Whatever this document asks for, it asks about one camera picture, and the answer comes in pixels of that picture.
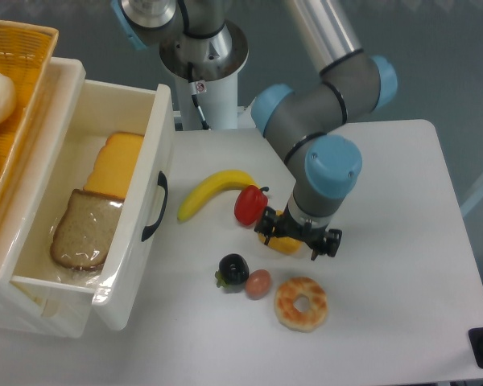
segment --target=banana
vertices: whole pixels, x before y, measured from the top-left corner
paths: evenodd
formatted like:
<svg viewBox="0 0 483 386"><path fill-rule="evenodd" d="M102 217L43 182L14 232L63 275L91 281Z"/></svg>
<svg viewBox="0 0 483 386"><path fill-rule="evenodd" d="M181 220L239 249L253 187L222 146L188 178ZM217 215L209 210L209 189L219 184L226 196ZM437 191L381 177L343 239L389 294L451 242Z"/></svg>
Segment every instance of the banana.
<svg viewBox="0 0 483 386"><path fill-rule="evenodd" d="M228 169L213 173L199 183L180 204L177 219L181 222L189 220L221 191L242 190L249 185L257 186L252 177L243 170Z"/></svg>

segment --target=plastic wrap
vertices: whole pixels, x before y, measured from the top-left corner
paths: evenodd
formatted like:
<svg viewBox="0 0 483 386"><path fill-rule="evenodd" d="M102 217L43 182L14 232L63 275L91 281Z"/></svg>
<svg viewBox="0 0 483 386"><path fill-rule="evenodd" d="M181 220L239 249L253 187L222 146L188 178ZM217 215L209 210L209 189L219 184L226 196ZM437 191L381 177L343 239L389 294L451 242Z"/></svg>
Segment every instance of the plastic wrap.
<svg viewBox="0 0 483 386"><path fill-rule="evenodd" d="M45 268L64 284L94 286L114 237L123 200L74 190L50 230Z"/></svg>

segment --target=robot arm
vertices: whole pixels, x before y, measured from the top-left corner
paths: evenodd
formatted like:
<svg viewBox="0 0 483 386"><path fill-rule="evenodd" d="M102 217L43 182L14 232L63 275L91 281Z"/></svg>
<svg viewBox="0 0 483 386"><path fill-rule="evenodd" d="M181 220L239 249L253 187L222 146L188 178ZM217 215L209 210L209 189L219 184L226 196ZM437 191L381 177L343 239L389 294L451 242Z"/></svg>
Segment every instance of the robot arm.
<svg viewBox="0 0 483 386"><path fill-rule="evenodd" d="M296 183L281 216L268 207L256 232L304 241L334 257L341 231L327 230L353 189L362 160L358 148L333 134L347 121L381 107L397 90L394 69L382 57L369 58L357 41L338 1L286 0L303 37L320 84L295 95L284 84L260 94L252 118Z"/></svg>
<svg viewBox="0 0 483 386"><path fill-rule="evenodd" d="M136 35L144 43L161 43L165 66L190 83L221 79L246 59L245 37L226 24L222 0L114 1ZM314 260L336 254L341 231L327 228L362 164L352 142L327 134L387 103L396 93L397 78L384 58L363 52L337 0L285 1L320 84L303 95L277 84L254 102L256 126L296 181L284 213L277 216L268 207L255 231L267 240L302 240Z"/></svg>

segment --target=brown egg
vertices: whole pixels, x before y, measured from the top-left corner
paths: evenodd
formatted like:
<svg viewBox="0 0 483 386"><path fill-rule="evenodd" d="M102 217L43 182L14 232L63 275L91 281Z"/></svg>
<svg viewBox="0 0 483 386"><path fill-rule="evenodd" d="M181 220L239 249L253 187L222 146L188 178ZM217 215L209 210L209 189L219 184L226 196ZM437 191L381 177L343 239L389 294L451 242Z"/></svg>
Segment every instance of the brown egg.
<svg viewBox="0 0 483 386"><path fill-rule="evenodd" d="M252 272L245 282L245 292L249 298L260 299L268 294L271 285L272 279L269 272L265 269L258 269Z"/></svg>

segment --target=gray floor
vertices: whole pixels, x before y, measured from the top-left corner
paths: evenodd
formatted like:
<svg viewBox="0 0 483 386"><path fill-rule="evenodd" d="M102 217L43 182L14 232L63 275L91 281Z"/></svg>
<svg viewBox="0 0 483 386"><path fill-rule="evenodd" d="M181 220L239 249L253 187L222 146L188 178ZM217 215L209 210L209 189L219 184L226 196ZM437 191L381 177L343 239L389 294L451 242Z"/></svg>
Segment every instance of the gray floor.
<svg viewBox="0 0 483 386"><path fill-rule="evenodd" d="M280 0L227 2L229 19L250 45L239 105L275 83L300 92L318 82ZM461 201L483 171L483 0L344 0L344 5L365 50L388 57L399 77L396 99L361 120L432 122ZM158 48L135 51L109 1L0 0L0 18L60 30L55 55L82 61L88 79L151 89L171 84ZM465 224L483 281L483 200Z"/></svg>

